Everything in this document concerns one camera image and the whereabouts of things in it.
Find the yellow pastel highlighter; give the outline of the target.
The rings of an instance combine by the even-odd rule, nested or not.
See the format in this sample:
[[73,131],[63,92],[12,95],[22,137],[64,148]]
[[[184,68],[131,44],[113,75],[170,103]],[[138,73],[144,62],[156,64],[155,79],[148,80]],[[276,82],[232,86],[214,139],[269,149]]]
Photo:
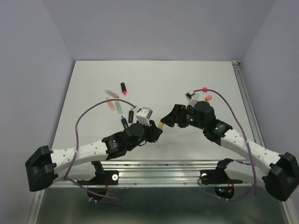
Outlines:
[[163,124],[162,122],[159,122],[159,124],[158,124],[158,128],[159,128],[159,129],[163,129],[163,127],[164,127],[164,124]]

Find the green cap black highlighter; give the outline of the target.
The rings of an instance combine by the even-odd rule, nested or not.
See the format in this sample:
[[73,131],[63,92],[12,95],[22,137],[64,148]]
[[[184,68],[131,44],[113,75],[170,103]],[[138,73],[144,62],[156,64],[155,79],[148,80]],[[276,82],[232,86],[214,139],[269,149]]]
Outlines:
[[129,113],[128,113],[128,122],[130,124],[133,123],[133,120],[134,120],[134,109],[133,107],[129,110]]

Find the blue cap black highlighter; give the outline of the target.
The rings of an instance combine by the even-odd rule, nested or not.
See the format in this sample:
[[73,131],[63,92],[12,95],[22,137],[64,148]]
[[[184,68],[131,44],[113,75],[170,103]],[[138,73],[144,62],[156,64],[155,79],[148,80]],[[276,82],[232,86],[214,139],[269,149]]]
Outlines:
[[128,128],[128,122],[124,116],[121,117],[121,123],[122,123],[124,129]]

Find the coral pastel highlighter cap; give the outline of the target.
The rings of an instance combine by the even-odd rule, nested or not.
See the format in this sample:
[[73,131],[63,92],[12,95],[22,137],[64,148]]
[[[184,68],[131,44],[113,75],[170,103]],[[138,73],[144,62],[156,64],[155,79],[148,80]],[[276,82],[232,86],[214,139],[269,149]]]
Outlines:
[[213,97],[212,97],[211,95],[208,95],[208,96],[205,97],[205,101],[208,102],[208,101],[210,101],[212,98],[213,98]]

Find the mint pastel highlighter body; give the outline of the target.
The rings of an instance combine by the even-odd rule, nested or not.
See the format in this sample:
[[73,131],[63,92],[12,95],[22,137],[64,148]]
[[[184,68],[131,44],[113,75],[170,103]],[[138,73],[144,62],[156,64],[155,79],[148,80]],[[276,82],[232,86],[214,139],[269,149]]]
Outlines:
[[117,110],[118,114],[122,114],[123,113],[122,107],[121,107],[119,101],[115,101],[115,107],[116,107],[116,110]]

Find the peach pastel highlighter body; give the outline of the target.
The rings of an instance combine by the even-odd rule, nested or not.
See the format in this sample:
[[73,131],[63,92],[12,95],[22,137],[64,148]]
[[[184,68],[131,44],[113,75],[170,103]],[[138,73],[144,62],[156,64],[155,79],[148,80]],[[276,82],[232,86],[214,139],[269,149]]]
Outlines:
[[110,101],[110,99],[109,99],[109,98],[106,98],[106,100],[107,100],[107,104],[108,104],[108,106],[109,106],[110,110],[111,110],[111,111],[115,111],[115,110],[116,110],[116,108],[115,108],[115,106],[114,106],[114,103],[113,103],[113,101]]

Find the pink highlighter black body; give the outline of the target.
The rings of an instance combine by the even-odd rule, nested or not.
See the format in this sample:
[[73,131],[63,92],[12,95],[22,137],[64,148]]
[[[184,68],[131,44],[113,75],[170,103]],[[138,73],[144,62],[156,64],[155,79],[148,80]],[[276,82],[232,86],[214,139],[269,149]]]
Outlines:
[[127,88],[125,86],[125,83],[121,83],[121,91],[125,96],[127,95]]

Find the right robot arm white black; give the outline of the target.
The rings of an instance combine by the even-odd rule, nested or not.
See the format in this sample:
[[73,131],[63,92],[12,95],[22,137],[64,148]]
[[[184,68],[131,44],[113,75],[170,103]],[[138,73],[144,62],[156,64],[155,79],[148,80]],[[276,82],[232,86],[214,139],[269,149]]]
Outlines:
[[279,154],[268,150],[238,133],[232,126],[216,118],[214,109],[208,102],[199,101],[190,109],[175,105],[161,122],[169,127],[193,126],[203,131],[211,142],[229,149],[250,160],[252,168],[241,167],[236,161],[228,161],[215,170],[220,182],[235,178],[263,186],[279,201],[285,202],[299,185],[299,165],[289,152]]

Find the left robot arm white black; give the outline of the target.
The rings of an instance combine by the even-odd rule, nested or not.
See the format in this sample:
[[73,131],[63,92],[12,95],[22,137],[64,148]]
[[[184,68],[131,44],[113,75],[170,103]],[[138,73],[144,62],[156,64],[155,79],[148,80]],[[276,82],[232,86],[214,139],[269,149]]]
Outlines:
[[70,169],[74,166],[116,159],[136,147],[155,143],[162,132],[150,120],[148,126],[133,123],[121,132],[84,146],[67,149],[39,147],[25,162],[29,190],[37,192],[63,181],[65,177],[71,176]]

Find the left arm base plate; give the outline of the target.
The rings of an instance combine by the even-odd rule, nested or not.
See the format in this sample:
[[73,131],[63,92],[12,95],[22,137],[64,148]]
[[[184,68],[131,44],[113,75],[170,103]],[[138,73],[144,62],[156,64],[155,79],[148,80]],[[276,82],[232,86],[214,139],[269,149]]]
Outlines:
[[119,171],[107,170],[100,172],[89,181],[77,180],[77,183],[88,191],[86,192],[90,201],[95,203],[114,203],[119,201],[115,196],[108,195],[108,187],[118,185]]

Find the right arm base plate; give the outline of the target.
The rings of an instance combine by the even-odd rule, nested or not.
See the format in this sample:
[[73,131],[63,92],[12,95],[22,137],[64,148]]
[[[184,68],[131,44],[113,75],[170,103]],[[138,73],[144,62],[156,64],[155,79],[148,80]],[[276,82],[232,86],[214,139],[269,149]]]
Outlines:
[[225,186],[214,187],[214,192],[219,198],[224,198],[225,200],[232,199],[235,193],[234,184],[235,181],[230,179],[224,171],[215,170],[202,170],[198,179],[198,185],[217,185],[224,184]]

